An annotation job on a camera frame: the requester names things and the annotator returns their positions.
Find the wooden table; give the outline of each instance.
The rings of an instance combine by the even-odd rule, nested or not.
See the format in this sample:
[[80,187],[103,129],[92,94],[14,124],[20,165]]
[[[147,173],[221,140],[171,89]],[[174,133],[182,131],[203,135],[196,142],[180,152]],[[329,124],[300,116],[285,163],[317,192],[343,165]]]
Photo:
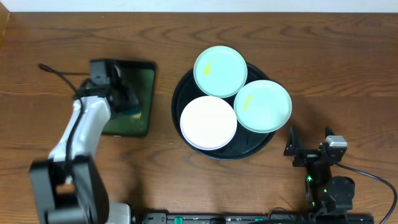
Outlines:
[[[289,123],[238,161],[190,149],[170,114],[178,81],[214,45],[236,48],[293,100]],[[48,156],[72,113],[71,89],[39,62],[69,72],[88,72],[93,58],[156,62],[148,135],[103,136],[96,156],[110,198],[138,210],[302,209],[305,169],[283,156],[291,124],[311,148],[330,125],[349,143],[343,164],[398,187],[397,14],[14,13],[0,53],[0,223],[37,223],[28,169]],[[85,77],[68,78],[78,85]],[[353,211],[379,222],[391,190],[338,167],[332,172],[356,182]]]

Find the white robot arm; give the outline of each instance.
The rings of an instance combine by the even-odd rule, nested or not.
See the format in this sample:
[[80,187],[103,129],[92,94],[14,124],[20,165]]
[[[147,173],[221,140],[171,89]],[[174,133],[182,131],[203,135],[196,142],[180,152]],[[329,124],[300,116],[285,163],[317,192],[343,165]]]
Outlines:
[[[78,99],[61,140],[47,160],[34,161],[29,170],[41,224],[131,223],[130,207],[109,201],[93,158],[105,124],[118,114],[137,110],[138,101],[134,91],[121,83],[117,60],[92,60],[90,65],[91,79],[76,91]],[[44,70],[59,75],[49,67]],[[67,148],[69,138],[72,143]],[[73,184],[75,191],[58,194],[57,186],[63,184]]]

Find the black cable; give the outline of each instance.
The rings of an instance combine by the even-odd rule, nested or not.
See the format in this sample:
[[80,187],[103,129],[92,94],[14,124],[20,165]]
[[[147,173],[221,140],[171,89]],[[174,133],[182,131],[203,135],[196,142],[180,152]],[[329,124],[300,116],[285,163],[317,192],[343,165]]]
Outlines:
[[39,64],[39,68],[43,71],[46,72],[50,72],[50,73],[54,73],[54,72],[58,72],[59,74],[62,75],[89,75],[89,73],[85,73],[85,72],[60,72],[60,71],[56,71],[52,68],[50,68],[48,65],[44,65],[42,63]]
[[330,161],[332,161],[332,163],[334,163],[334,165],[336,165],[338,167],[341,167],[341,168],[344,168],[344,169],[347,169],[347,170],[350,170],[350,171],[353,171],[355,173],[362,174],[362,175],[365,175],[367,177],[371,177],[373,179],[376,179],[376,180],[382,182],[383,184],[386,184],[387,186],[389,186],[391,188],[392,193],[394,193],[394,199],[392,201],[392,205],[391,205],[390,210],[387,212],[387,215],[381,220],[380,224],[385,223],[387,221],[387,219],[390,217],[390,215],[392,214],[392,212],[394,211],[394,209],[396,208],[396,205],[397,205],[397,190],[395,189],[395,187],[392,184],[390,184],[388,181],[386,181],[383,178],[380,178],[380,177],[378,177],[376,175],[372,175],[370,173],[367,173],[367,172],[364,172],[364,171],[361,171],[361,170],[358,170],[358,169],[354,169],[354,168],[351,168],[351,167],[348,167],[348,166],[345,166],[345,165],[342,165],[342,164],[339,164],[339,163],[335,162],[333,159],[330,158],[327,147],[325,149],[326,149],[326,156],[329,158]]
[[84,105],[83,105],[83,101],[81,100],[81,96],[78,94],[78,90],[73,86],[73,84],[69,81],[69,80],[67,80],[65,77],[64,77],[64,74],[67,74],[67,75],[71,75],[71,74],[77,74],[77,73],[64,73],[64,72],[59,72],[59,71],[56,71],[56,70],[54,70],[54,69],[52,69],[52,68],[50,68],[49,66],[47,66],[47,65],[44,65],[44,64],[42,64],[42,63],[40,63],[40,64],[38,64],[38,66],[39,66],[39,68],[41,69],[41,70],[43,70],[43,71],[46,71],[46,72],[50,72],[50,73],[53,73],[53,74],[56,74],[56,75],[58,75],[63,81],[65,81],[68,85],[69,85],[69,87],[75,92],[75,94],[76,94],[76,97],[79,99],[79,101],[80,101],[80,112],[79,112],[79,115],[78,115],[78,117],[77,117],[77,119],[76,119],[76,121],[75,121],[75,124],[72,126],[72,128],[71,128],[71,130],[70,130],[70,133],[69,133],[69,137],[68,137],[68,139],[67,139],[67,145],[66,145],[66,149],[65,149],[65,169],[66,169],[66,172],[67,172],[67,174],[70,174],[70,168],[71,168],[71,161],[72,161],[72,159],[71,159],[71,150],[72,150],[72,141],[73,141],[73,135],[74,135],[74,133],[75,133],[75,131],[76,131],[76,129],[77,129],[77,126],[79,125],[79,122],[80,122],[80,120],[81,120],[81,117],[83,116],[83,113],[84,113],[84,110],[85,110],[85,107],[84,107]]
[[282,209],[283,211],[287,212],[287,210],[284,209],[284,208],[282,208],[282,207],[275,207],[275,208],[271,209],[271,211],[268,213],[267,218],[268,218],[269,220],[271,219],[272,213],[273,213],[275,210],[277,210],[277,209]]

